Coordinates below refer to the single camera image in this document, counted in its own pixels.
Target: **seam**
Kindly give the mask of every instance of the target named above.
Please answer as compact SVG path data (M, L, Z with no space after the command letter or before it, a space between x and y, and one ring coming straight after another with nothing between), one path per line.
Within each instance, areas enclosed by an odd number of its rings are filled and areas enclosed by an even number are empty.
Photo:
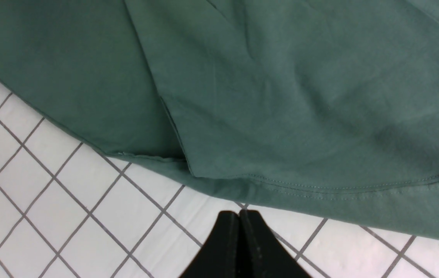
M261 183L266 183L266 182L265 181L261 181L261 180L257 180L257 178L260 178L262 180L272 181L274 183L281 183L281 184L284 184L284 185L294 185L294 186L301 186L301 187L306 187L306 188L335 189L335 188L329 188L329 187L324 187L324 186L303 185L301 183L287 183L287 182L284 182L284 181L272 180L272 179L267 178L265 176L260 176L260 175L255 175L255 174L241 174L241 175L235 175L235 176L228 176L228 177L226 177L226 179L229 179L229 178L245 178L247 176L251 176L251 177L253 177L252 178L253 180L259 181ZM356 187L346 187L346 188L337 188L337 189L338 190L346 190L346 189L360 189L360 188L376 188L376 187L379 187L379 186L386 186L386 185L405 185L405 184L408 184L408 183L417 183L417 182L420 182L420 181L428 181L428 180L431 180L433 178L439 178L439 175L429 176L428 178L423 178L423 179L420 179L420 180L400 181L399 183L382 183L380 185L356 186Z
M296 197L304 197L304 198L309 198L309 199L318 199L318 200L328 200L328 201L337 201L337 200L363 200L363 199L371 199L371 198L375 198L375 197L382 197L376 194L372 194L368 197L353 197L353 198L325 198L325 197L314 197L314 196L309 196L309 195L301 195L301 194L295 194L295 193L288 193L288 192L283 192L281 190L276 190L276 189L272 189L272 188L266 188L267 190L273 191L273 192L278 192L278 193L282 193L282 194L286 194L286 195L292 195L292 196L296 196ZM432 190L436 190L436 188L417 188L414 190L414 192L425 192L425 191L432 191ZM362 193L373 193L373 192L359 192L359 193L354 193L354 194L362 194ZM388 194L391 195L401 195L404 192L388 192Z
M424 16L426 16L427 18L431 19L432 21L434 21L435 23L437 23L439 25L439 20L437 18L435 18L434 16L432 16L431 14L427 13L426 11L422 10L421 8L419 8L417 5L415 5L414 3L412 3L410 0L404 0L404 2L408 3L409 5L411 5L412 7L414 7L417 11L419 11L421 14L424 14Z

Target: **tile floor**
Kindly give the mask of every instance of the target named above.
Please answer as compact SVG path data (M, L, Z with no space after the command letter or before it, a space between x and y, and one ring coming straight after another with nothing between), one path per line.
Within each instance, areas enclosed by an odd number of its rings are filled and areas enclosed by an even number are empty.
M99 156L0 84L0 278L174 278L242 207ZM439 241L249 208L314 278L439 278Z

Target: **green fabric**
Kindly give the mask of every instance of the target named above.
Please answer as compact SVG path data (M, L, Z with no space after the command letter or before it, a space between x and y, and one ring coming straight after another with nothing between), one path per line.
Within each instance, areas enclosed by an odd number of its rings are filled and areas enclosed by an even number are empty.
M209 195L439 239L439 0L0 1L0 81Z

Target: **stitching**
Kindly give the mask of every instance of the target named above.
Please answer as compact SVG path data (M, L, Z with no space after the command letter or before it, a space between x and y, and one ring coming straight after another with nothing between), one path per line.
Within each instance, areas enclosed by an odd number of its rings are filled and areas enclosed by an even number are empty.
M287 183L287 182L284 182L284 181L276 181L276 180L272 180L270 178L266 178L265 176L259 176L259 175L254 175L254 174L241 174L241 175L235 175L235 176L228 176L227 178L242 178L242 177L246 177L246 176L252 176L254 178L261 178L263 180L272 181L272 182L275 182L275 183L282 183L284 185L295 185L295 186L302 186L302 187L307 187L307 188L335 189L335 188L328 188L328 187L323 187L323 186L303 185L303 184L300 184L300 183ZM379 186L386 186L386 185L405 185L407 183L417 183L417 182L420 182L420 181L428 181L428 180L431 180L433 178L439 178L439 175L430 176L428 178L423 178L421 180L402 181L402 182L399 182L399 183L383 183L383 184L380 184L380 185L368 185L368 186L360 186L360 187L357 186L357 187L337 188L337 189L338 190L345 190L345 189L360 189L360 188L376 188L376 187L379 187Z
M266 188L267 190L270 191L274 191L274 192L278 192L278 193L283 193L283 194L287 194L287 195L293 195L293 196L297 196L297 197L304 197L304 198L309 198L309 199L318 199L318 200L330 200L330 201L336 201L336 200L363 200L363 199L370 199L373 197L379 197L376 194L373 194L369 197L354 197L354 198L324 198L324 197L314 197L314 196L308 196L308 195L300 195L300 194L294 194L294 193L288 193L288 192L283 192L280 190L276 190L276 189L271 189L271 188ZM424 189L416 189L415 191L432 191L432 188L424 188ZM403 192L389 192L389 194L403 194Z

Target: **clothing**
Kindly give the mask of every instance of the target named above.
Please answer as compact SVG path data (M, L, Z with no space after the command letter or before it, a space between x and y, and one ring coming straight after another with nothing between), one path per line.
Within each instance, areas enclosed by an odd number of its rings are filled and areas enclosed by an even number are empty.
M438 0L0 2L0 81L200 192L439 239Z

